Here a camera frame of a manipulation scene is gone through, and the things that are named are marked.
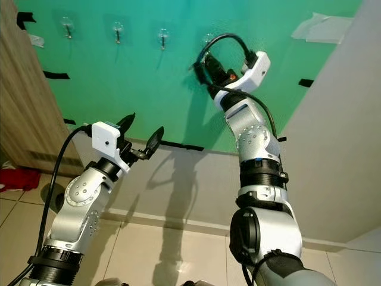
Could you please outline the clear adhesive wall hook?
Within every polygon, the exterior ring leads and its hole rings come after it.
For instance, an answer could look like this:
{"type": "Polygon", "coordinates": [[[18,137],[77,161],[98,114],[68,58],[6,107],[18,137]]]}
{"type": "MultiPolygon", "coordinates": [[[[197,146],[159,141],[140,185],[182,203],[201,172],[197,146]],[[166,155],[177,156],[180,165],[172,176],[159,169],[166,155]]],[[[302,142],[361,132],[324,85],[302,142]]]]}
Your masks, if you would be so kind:
{"type": "Polygon", "coordinates": [[[208,33],[206,35],[206,38],[204,38],[205,46],[204,46],[204,54],[207,54],[211,51],[211,47],[217,43],[217,35],[212,35],[211,33],[208,33]]]}
{"type": "Polygon", "coordinates": [[[165,28],[161,28],[160,32],[158,32],[158,38],[160,39],[160,50],[166,50],[168,30],[165,28]]]}
{"type": "Polygon", "coordinates": [[[123,23],[119,21],[115,21],[113,24],[113,31],[114,31],[114,37],[115,37],[114,42],[117,45],[121,44],[123,30],[124,30],[123,23]]]}
{"type": "Polygon", "coordinates": [[[71,40],[73,38],[73,19],[71,17],[61,17],[60,20],[62,27],[65,30],[65,37],[68,40],[71,40]]]}

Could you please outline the white paper patch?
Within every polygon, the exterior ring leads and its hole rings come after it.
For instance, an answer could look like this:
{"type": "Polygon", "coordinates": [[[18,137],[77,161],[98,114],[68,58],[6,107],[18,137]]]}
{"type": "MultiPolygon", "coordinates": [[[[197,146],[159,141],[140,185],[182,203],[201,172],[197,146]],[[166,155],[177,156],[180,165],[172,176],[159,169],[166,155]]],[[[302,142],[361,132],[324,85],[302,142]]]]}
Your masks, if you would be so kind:
{"type": "Polygon", "coordinates": [[[340,44],[353,24],[353,17],[324,15],[313,12],[313,16],[299,24],[291,38],[306,42],[340,44]]]}

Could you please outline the green wall sheet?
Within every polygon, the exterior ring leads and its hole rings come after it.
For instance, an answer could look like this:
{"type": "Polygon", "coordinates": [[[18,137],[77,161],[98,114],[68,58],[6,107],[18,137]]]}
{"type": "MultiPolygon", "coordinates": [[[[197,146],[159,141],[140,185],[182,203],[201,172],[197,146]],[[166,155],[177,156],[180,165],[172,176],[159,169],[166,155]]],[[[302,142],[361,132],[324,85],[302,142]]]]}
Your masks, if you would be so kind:
{"type": "Polygon", "coordinates": [[[271,66],[253,91],[274,116],[280,137],[337,44],[306,42],[291,33],[313,12],[354,17],[363,0],[14,0],[33,12],[27,32],[63,117],[76,123],[116,122],[136,113],[128,136],[147,139],[160,126],[164,139],[233,153],[236,144],[220,109],[200,85],[192,65],[206,35],[234,33],[249,49],[268,54],[271,66]],[[61,17],[73,19],[65,37],[61,17]],[[120,45],[113,24],[123,23],[120,45]],[[158,32],[168,30],[166,50],[158,32]]]}

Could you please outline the wooden door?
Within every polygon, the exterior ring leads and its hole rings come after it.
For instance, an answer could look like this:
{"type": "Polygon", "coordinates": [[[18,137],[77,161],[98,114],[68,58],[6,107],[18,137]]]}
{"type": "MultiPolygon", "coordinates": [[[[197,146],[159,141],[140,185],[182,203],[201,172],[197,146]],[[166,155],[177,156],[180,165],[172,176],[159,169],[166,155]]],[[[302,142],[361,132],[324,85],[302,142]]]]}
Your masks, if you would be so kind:
{"type": "Polygon", "coordinates": [[[0,14],[1,150],[18,167],[51,173],[68,129],[14,0],[0,0],[0,14]]]}

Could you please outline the red cloth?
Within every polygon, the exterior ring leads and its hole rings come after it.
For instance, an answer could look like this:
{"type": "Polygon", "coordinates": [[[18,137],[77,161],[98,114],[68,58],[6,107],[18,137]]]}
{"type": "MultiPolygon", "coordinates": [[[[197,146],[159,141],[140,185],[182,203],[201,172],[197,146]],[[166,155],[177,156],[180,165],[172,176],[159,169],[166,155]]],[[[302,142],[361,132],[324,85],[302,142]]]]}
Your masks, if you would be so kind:
{"type": "Polygon", "coordinates": [[[1,169],[0,192],[9,189],[30,191],[39,186],[41,173],[30,169],[1,169]]]}

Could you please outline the grey slipper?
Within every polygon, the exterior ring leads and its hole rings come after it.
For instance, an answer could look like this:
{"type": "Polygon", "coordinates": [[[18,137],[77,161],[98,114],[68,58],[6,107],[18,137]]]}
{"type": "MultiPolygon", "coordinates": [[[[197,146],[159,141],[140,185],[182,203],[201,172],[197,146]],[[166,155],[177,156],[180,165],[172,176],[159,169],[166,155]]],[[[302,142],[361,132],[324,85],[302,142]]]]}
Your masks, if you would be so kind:
{"type": "Polygon", "coordinates": [[[56,208],[52,202],[52,196],[54,196],[54,186],[55,183],[44,185],[43,188],[40,189],[40,198],[44,203],[49,202],[48,207],[52,210],[52,212],[58,213],[61,208],[56,208]]]}
{"type": "Polygon", "coordinates": [[[69,178],[57,178],[54,186],[54,196],[52,196],[52,202],[56,208],[63,206],[63,203],[65,202],[65,191],[69,182],[71,182],[71,179],[69,178]]]}

